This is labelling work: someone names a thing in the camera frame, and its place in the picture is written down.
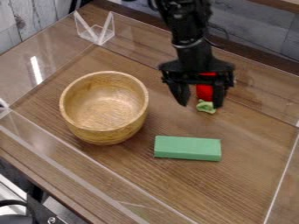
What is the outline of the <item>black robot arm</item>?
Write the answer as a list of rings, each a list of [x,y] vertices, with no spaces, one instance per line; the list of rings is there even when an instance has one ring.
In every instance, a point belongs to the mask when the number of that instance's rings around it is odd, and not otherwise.
[[[163,83],[180,105],[188,104],[189,85],[195,85],[197,97],[217,109],[223,106],[228,89],[233,87],[235,66],[213,56],[212,43],[207,40],[211,1],[153,1],[171,31],[177,55],[175,60],[159,65]]]

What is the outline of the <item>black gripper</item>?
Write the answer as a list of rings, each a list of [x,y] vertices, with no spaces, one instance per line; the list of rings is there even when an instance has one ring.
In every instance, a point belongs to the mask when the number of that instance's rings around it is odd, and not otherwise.
[[[212,58],[205,66],[187,69],[176,59],[159,65],[163,82],[167,83],[172,96],[181,106],[187,106],[191,97],[189,85],[209,84],[212,86],[212,104],[217,109],[223,106],[225,88],[235,85],[235,65]]]

